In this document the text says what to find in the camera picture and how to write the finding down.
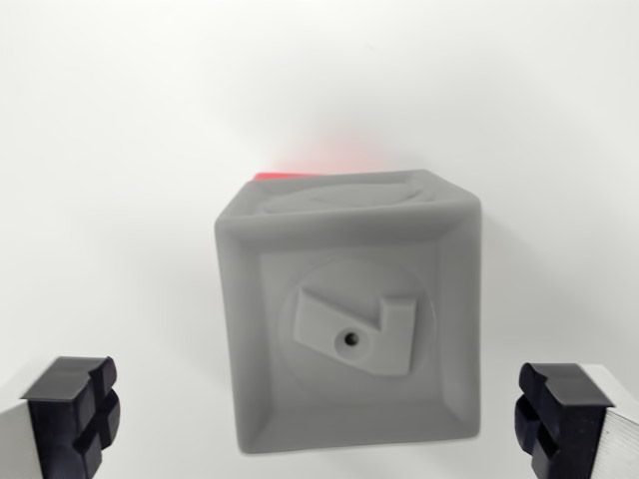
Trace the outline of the black-padded silver gripper left finger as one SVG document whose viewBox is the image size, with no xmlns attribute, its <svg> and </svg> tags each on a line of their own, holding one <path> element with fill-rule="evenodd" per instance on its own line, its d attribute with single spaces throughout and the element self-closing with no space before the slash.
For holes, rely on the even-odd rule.
<svg viewBox="0 0 639 479">
<path fill-rule="evenodd" d="M 1 476 L 93 478 L 121 404 L 110 356 L 41 356 L 1 385 Z"/>
</svg>

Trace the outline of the black-padded silver gripper right finger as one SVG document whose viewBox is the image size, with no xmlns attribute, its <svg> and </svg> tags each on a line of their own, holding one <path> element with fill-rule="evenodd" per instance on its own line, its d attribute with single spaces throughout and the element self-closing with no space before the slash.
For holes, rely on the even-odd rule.
<svg viewBox="0 0 639 479">
<path fill-rule="evenodd" d="M 638 476 L 638 398 L 606 367 L 527 362 L 518 383 L 515 435 L 536 477 Z"/>
</svg>

